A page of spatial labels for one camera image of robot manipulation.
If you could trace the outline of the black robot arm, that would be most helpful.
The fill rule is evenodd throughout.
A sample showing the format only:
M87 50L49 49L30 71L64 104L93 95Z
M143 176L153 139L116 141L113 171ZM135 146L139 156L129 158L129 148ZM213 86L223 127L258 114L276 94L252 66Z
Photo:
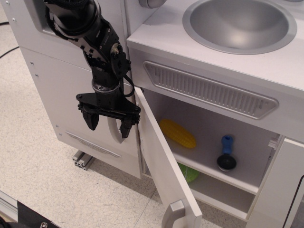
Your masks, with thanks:
M51 30L60 38L79 47L92 70L93 93L78 94L78 109L87 126L95 130L99 117L121 120L122 138L127 138L139 123L141 109L124 93L124 80L133 85L127 76L131 62L119 42L111 24L101 14L96 0L46 0L45 17Z

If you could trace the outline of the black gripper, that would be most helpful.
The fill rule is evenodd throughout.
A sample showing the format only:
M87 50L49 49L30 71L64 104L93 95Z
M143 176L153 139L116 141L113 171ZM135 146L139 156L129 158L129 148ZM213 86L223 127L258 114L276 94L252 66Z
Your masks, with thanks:
M85 93L76 96L78 109L92 131L99 122L99 116L121 120L121 134L125 139L129 136L133 124L139 123L141 109L130 102L124 95L107 96L98 93Z

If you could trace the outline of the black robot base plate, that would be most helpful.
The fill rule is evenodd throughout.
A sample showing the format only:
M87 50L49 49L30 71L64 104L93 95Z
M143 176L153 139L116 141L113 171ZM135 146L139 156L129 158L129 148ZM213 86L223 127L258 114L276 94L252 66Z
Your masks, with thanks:
M18 223L28 228L59 228L54 222L17 201Z

